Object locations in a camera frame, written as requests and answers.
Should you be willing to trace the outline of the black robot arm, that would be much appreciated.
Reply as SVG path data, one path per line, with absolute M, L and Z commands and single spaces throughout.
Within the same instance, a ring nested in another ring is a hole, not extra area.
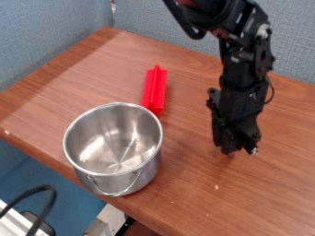
M 277 60 L 271 50 L 269 15 L 254 0 L 163 0 L 194 40 L 213 34 L 219 40 L 221 88 L 209 89 L 213 141 L 223 154 L 259 151 L 258 117 L 275 97 L 269 77 Z

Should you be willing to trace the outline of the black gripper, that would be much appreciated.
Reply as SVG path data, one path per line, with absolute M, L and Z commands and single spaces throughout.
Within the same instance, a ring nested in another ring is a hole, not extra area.
M 253 155 L 258 153 L 261 129 L 258 116 L 262 102 L 257 101 L 258 91 L 209 89 L 207 106 L 213 111 L 213 141 L 223 148 L 226 155 L 245 149 Z

